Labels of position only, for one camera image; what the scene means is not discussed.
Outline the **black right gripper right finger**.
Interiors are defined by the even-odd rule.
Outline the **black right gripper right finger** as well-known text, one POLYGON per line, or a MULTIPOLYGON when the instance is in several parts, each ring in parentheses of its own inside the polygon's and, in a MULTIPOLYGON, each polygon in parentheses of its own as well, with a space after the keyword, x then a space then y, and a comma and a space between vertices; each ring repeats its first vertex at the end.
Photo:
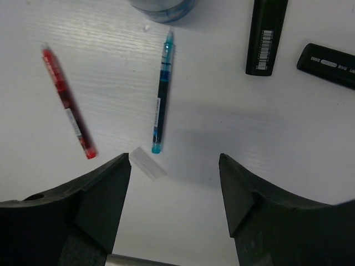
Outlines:
POLYGON ((354 264, 354 201, 331 205, 303 198, 226 154, 219 171, 240 265, 354 264))

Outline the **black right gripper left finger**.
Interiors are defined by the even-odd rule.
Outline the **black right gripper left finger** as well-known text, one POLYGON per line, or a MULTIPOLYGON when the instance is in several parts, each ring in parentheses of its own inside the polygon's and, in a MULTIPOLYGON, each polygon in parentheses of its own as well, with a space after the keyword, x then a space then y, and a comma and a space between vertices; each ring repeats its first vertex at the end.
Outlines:
POLYGON ((22 201, 1 203, 2 265, 104 265, 112 254, 131 164, 121 154, 22 201))

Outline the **red gel pen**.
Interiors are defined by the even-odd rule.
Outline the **red gel pen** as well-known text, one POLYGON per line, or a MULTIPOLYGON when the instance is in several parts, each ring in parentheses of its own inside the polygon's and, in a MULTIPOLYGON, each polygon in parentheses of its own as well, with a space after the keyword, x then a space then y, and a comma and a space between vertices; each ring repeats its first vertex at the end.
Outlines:
POLYGON ((98 155, 97 148, 81 115, 60 61, 48 44, 42 47, 42 58, 87 159, 95 158, 98 155))

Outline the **blue gel pen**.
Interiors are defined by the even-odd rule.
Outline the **blue gel pen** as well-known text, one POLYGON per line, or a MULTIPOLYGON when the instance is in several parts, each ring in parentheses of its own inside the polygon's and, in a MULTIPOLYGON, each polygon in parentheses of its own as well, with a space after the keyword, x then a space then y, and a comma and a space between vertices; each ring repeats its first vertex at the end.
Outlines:
POLYGON ((174 58, 174 32, 170 28, 163 46, 160 64, 160 76, 158 97, 156 101, 155 120, 153 130, 153 143, 151 151, 154 154, 161 153, 164 133, 164 122, 166 106, 168 102, 168 91, 170 86, 171 68, 174 58))

